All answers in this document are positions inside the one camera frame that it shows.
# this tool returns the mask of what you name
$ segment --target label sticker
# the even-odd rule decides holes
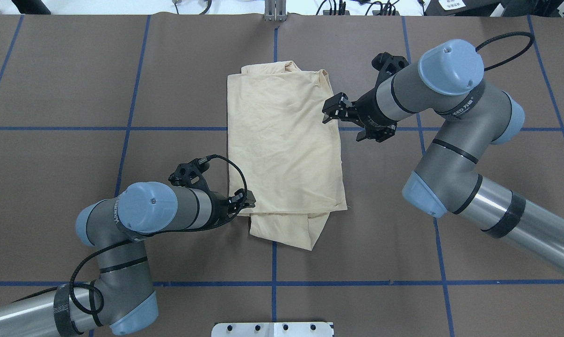
[[[438,0],[438,2],[447,11],[465,7],[463,0]]]

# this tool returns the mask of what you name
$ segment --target white floor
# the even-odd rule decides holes
[[[138,15],[162,11],[176,13],[171,0],[44,0],[44,3],[51,13],[56,15]],[[182,0],[178,7],[180,14],[197,14],[205,9],[205,4],[207,3],[204,0]],[[321,0],[287,0],[286,9],[289,13],[314,15],[320,4]],[[417,0],[399,0],[395,6],[400,15],[423,14]],[[351,15],[364,15],[368,7],[368,4],[361,6],[357,1],[347,1],[347,10]],[[263,0],[213,0],[209,14],[263,13],[264,9]],[[323,9],[329,9],[329,5],[325,4]],[[374,5],[372,9],[378,9],[378,5]],[[564,12],[564,3],[559,9]],[[2,14],[19,13],[11,0],[0,0],[0,12]],[[500,13],[502,13],[500,9],[494,11],[494,15],[500,15]]]

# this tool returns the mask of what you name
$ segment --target folded cloth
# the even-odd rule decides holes
[[[293,61],[228,76],[228,156],[257,200],[241,212],[252,235],[312,250],[329,213],[347,209],[338,123],[321,123],[331,96],[325,70]],[[230,191],[242,187],[231,171]]]

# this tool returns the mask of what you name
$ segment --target silver metal tube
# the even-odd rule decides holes
[[[76,298],[89,307],[89,290],[75,288]],[[55,292],[17,301],[0,308],[0,337],[59,337],[53,320]],[[70,301],[71,318],[79,331],[96,328],[91,315],[78,310]]]
[[[488,230],[504,216],[512,196],[511,190],[484,177],[479,191],[460,215],[477,224],[481,230]]]
[[[495,237],[564,273],[564,219],[560,216],[519,195],[513,196],[511,190],[485,177],[460,215],[487,233],[502,226],[502,230],[494,231],[501,233]]]
[[[501,240],[523,248],[564,273],[564,219],[526,201],[519,224]]]

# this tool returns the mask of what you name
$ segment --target table surface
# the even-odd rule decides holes
[[[564,19],[0,15],[0,306],[66,282],[92,252],[75,235],[81,209],[134,182],[167,182],[180,162],[225,155],[226,77],[242,66],[294,60],[357,98],[382,51],[416,60],[451,38],[478,44],[512,30],[535,32],[535,47],[485,76],[527,118],[478,171],[564,217]],[[481,54],[493,64],[524,43]],[[425,111],[382,144],[357,143],[354,125],[340,124],[350,208],[331,214],[313,252],[251,237],[245,218],[148,240],[160,316],[133,336],[326,320],[337,336],[564,337],[562,275],[402,198],[441,122]],[[226,170],[207,172],[213,190],[227,190]],[[96,277],[94,263],[79,276]]]

